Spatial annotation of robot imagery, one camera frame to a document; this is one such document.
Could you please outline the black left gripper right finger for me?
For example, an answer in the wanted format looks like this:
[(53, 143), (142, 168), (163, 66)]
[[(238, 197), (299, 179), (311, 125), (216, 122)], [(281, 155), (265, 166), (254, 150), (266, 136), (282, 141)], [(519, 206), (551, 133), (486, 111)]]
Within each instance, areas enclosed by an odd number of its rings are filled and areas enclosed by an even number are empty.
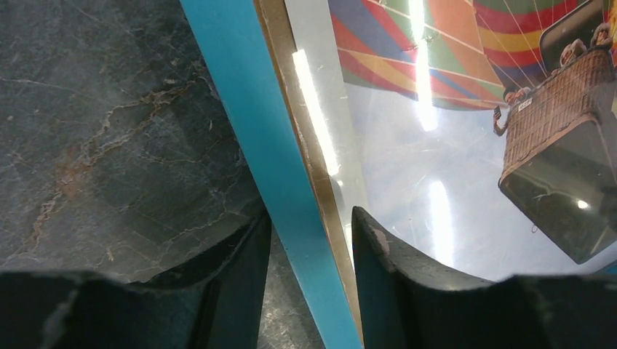
[(443, 265), (351, 213), (366, 348), (614, 348), (614, 275), (488, 281)]

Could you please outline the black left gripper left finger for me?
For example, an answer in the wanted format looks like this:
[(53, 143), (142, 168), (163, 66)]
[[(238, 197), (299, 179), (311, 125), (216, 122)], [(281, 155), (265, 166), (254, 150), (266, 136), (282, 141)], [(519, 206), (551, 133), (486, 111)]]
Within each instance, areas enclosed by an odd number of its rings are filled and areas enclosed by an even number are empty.
[(3, 348), (255, 348), (271, 246), (260, 213), (145, 282), (88, 270), (1, 273)]

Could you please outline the sky and sun photo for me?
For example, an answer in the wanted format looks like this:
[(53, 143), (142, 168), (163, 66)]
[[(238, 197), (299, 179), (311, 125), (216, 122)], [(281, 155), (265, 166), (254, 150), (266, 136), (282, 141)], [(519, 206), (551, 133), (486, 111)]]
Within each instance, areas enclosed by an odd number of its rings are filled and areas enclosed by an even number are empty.
[(351, 211), (456, 270), (616, 266), (614, 1), (286, 1), (337, 257)]

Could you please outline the blue wooden picture frame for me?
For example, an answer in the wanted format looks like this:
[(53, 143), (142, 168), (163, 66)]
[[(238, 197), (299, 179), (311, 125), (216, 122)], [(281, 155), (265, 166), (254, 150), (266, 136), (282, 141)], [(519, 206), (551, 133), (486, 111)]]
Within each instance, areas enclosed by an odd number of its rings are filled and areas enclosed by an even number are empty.
[(322, 224), (284, 95), (266, 7), (184, 1), (191, 26), (313, 324), (326, 348), (362, 340)]

